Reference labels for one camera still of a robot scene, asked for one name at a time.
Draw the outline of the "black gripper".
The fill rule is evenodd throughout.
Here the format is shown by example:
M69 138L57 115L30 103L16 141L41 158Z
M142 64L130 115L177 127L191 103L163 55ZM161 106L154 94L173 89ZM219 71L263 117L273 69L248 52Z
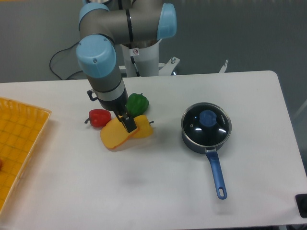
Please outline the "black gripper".
M103 108L113 111L116 114L117 120L123 125L124 129L128 133L131 133L137 129L134 118L128 115L126 109L126 103L128 100L126 89L116 89L110 92L99 92L98 100Z

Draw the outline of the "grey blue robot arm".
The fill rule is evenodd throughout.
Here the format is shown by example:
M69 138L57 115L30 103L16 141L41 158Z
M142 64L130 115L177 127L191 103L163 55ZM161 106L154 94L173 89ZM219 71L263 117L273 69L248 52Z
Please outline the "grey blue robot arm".
M133 0L127 7L121 4L111 11L103 3L87 2L79 13L79 31L76 56L96 99L114 112L128 133L136 130L126 109L128 94L115 46L173 37L177 32L174 5L161 0Z

